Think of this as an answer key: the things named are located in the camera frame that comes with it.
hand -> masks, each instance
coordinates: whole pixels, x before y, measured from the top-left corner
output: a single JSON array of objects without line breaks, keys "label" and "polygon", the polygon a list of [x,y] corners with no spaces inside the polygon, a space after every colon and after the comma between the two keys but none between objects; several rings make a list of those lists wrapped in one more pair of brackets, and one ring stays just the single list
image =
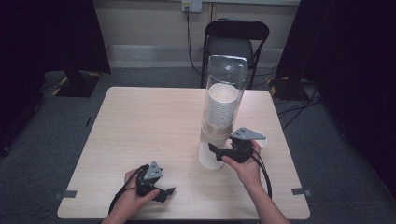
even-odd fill
[{"label": "hand", "polygon": [[[125,174],[124,183],[131,177],[135,170],[131,170]],[[140,197],[136,192],[136,177],[126,187],[127,190],[121,194],[111,213],[104,219],[102,223],[124,223],[130,217],[134,216],[140,208],[146,203],[153,200],[160,191],[155,189],[144,197]]]},{"label": "hand", "polygon": [[[252,140],[251,143],[253,144],[254,150],[257,152],[253,152],[253,156],[259,160],[261,147],[254,140]],[[260,166],[253,159],[249,158],[244,163],[238,163],[227,156],[223,156],[221,159],[235,169],[239,180],[244,184],[247,191],[258,186],[262,187],[262,182],[260,181]]]}]

wooden table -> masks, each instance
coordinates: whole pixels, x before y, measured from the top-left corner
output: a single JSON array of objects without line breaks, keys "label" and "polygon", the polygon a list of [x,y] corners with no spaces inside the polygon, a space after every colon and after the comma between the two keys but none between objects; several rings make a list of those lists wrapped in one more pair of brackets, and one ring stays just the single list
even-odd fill
[{"label": "wooden table", "polygon": [[[78,193],[63,198],[58,216],[104,218],[124,174],[156,161],[164,171],[156,187],[176,191],[134,219],[259,219],[231,167],[209,170],[198,160],[204,100],[203,89],[110,88],[67,188]],[[267,91],[245,91],[234,129],[242,126],[267,136],[261,155],[279,209],[309,218],[304,195],[291,192],[301,184]]]}]

chair seat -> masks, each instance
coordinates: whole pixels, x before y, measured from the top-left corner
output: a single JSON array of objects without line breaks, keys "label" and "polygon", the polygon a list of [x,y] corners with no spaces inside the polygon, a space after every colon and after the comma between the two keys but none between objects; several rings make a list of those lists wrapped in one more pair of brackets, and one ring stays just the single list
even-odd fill
[{"label": "chair seat", "polygon": [[250,40],[210,36],[207,39],[208,55],[230,55],[247,59],[249,66],[254,64],[253,47]]}]

person's arm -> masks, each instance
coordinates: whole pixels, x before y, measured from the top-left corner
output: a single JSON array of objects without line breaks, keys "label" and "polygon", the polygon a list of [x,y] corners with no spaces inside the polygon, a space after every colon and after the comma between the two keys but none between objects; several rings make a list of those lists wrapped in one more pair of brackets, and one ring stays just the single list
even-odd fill
[{"label": "person's arm", "polygon": [[[254,150],[260,154],[260,145],[256,141],[252,141],[252,143]],[[222,160],[235,169],[239,180],[244,184],[245,190],[256,207],[262,224],[289,223],[262,187],[260,167],[253,159],[250,158],[244,163],[238,163],[227,156],[223,156]]]},{"label": "person's arm", "polygon": [[[132,170],[125,174],[124,183],[134,173]],[[125,223],[130,217],[134,216],[140,208],[146,203],[153,200],[160,191],[155,189],[144,197],[140,197],[136,193],[136,176],[131,180],[127,186],[127,190],[121,194],[117,199],[116,204],[111,213],[103,220],[102,224],[121,224]]]}]

clear plastic cylinder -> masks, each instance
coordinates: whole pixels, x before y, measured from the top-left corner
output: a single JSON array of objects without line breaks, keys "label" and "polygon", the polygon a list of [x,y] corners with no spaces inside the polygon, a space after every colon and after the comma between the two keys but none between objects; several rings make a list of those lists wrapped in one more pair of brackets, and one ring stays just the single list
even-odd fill
[{"label": "clear plastic cylinder", "polygon": [[202,130],[214,139],[228,138],[248,78],[245,58],[212,55],[209,57]]}]

